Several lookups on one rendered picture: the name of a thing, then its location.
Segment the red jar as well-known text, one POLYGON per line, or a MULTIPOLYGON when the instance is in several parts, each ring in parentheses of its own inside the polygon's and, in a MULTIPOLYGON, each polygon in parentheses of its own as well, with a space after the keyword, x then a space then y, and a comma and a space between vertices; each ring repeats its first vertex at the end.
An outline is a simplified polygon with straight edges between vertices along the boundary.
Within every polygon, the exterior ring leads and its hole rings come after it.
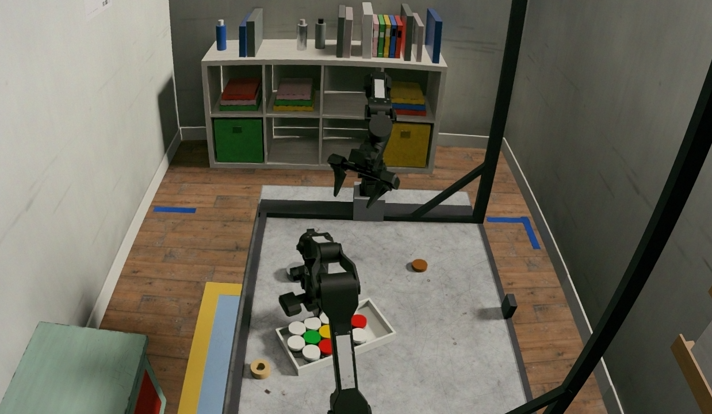
POLYGON ((354 315, 351 321, 353 322, 353 328, 363 328, 366 330, 367 320, 362 315, 354 315))
POLYGON ((321 350, 321 359, 330 357, 332 355, 331 340, 322 340, 319 343, 319 348, 321 350))

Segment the brown flat disc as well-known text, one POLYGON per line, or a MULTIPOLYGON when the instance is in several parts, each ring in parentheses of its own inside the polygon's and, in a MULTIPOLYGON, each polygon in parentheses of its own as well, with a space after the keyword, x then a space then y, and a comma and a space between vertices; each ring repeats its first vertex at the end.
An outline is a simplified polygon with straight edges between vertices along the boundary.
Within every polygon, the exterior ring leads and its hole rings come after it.
POLYGON ((412 264, 414 271, 422 273, 427 270, 427 262, 423 259, 415 259, 412 264))

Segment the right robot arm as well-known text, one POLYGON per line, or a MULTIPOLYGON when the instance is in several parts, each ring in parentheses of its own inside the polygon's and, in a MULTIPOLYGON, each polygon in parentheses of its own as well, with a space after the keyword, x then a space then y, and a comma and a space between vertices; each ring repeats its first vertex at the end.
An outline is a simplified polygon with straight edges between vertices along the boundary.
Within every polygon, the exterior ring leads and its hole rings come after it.
MULTIPOLYGON (((368 104, 365 109, 365 121, 368 122, 368 134, 365 141, 377 144, 385 151, 391 136, 392 124, 396 121, 395 106, 391 106, 391 99, 388 98, 388 92, 391 91, 391 78, 388 76, 388 73, 373 71, 371 74, 364 76, 363 89, 366 90, 366 98, 368 99, 368 104), (388 79, 385 86, 386 78, 388 79), (388 117, 386 117, 386 115, 388 115, 388 117)), ((374 170, 374 167, 378 165, 380 160, 380 153, 374 151, 367 152, 365 150, 366 146, 361 146, 359 149, 351 149, 348 162, 358 163, 361 167, 369 167, 372 165, 369 168, 374 170)), ((362 187, 361 184, 359 184, 359 196, 371 197, 377 179, 361 175, 360 173, 358 173, 358 178, 362 178, 362 187)))

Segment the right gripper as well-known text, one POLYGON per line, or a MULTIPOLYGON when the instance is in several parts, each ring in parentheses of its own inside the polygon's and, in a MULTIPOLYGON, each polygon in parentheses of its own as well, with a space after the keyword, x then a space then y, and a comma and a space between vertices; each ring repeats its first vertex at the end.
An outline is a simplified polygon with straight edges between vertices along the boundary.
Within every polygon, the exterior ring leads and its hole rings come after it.
MULTIPOLYGON (((380 161, 384 157, 383 156, 384 149, 377 144, 367 142, 367 141, 365 141, 361 145, 366 146, 365 150, 367 152, 374 151, 374 152, 381 153, 380 160, 378 162, 378 164, 379 164, 380 161)), ((376 200, 378 200, 378 198, 383 196, 383 194, 385 194, 385 192, 391 191, 392 189, 398 190, 398 188, 400 186, 400 180, 398 179, 398 176, 396 176, 395 173, 388 172, 386 170, 382 170, 382 172, 377 172, 378 165, 376 165, 374 167, 374 170, 372 170, 372 168, 369 168, 369 167, 361 167, 358 163, 350 163, 349 164, 348 160, 344 156, 336 155, 335 153, 332 153, 329 156, 327 163, 329 163, 329 165, 331 165, 331 168, 333 168, 333 170, 334 170, 334 176, 335 176, 334 197, 336 197, 340 191, 341 185, 343 184, 343 181, 346 177, 345 172, 347 170, 351 170, 353 172, 360 173, 361 175, 366 175, 368 177, 377 179, 376 186, 372 192, 371 197, 368 200, 368 203, 366 206, 367 209, 369 209, 371 207, 371 205, 373 205, 376 202, 376 200), (359 170, 358 170, 358 168, 359 168, 359 170), (368 172, 371 172, 371 174, 368 172), (378 180, 380 180, 380 181, 378 181, 378 180)))

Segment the yellow-capped jar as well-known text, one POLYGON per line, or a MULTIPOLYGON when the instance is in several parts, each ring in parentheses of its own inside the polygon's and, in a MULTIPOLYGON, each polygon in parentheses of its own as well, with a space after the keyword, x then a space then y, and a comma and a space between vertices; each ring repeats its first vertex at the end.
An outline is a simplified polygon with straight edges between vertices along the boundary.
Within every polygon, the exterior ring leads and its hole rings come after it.
POLYGON ((329 325, 323 325, 319 329, 319 334, 321 335, 321 341, 322 340, 331 340, 330 338, 330 328, 329 325))

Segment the tan roll of tape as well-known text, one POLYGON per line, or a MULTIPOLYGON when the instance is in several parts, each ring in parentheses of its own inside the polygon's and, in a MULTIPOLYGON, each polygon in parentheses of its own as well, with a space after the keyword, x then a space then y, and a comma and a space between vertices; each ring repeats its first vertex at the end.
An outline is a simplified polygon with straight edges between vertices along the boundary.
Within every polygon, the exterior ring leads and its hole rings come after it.
POLYGON ((254 360, 251 364, 251 374, 255 379, 263 380, 267 379, 267 377, 271 374, 271 367, 269 363, 267 363, 266 360, 264 359, 257 359, 254 360), (257 369, 263 369, 263 370, 257 370, 257 369))

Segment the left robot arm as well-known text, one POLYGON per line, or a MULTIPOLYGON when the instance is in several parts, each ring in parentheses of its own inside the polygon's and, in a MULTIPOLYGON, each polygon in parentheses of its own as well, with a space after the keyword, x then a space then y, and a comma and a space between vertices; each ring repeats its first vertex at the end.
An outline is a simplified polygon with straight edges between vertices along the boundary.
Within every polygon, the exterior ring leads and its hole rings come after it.
POLYGON ((303 255, 304 277, 312 283, 317 303, 329 318, 336 389, 330 395, 331 410, 327 414, 372 414, 371 406, 358 390, 354 357, 351 319, 361 293, 356 265, 329 232, 317 233, 311 228, 299 239, 296 249, 303 255), (347 272, 329 274, 329 263, 338 262, 347 272))

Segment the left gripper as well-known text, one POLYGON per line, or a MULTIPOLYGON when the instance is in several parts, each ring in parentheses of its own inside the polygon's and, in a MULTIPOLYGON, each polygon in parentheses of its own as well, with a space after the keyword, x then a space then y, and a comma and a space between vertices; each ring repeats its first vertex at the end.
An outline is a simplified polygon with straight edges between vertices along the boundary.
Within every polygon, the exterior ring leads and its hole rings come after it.
POLYGON ((294 315, 299 314, 303 309, 301 308, 300 304, 304 305, 304 308, 308 312, 314 313, 315 317, 320 317, 323 311, 319 307, 319 303, 317 303, 317 300, 314 296, 314 293, 312 291, 312 283, 304 277, 304 293, 303 294, 298 294, 295 296, 295 294, 292 293, 286 293, 286 294, 280 294, 279 296, 279 304, 281 305, 282 309, 284 310, 286 316, 291 317, 294 315), (300 303, 300 304, 299 304, 300 303), (319 314, 317 314, 319 313, 319 314))

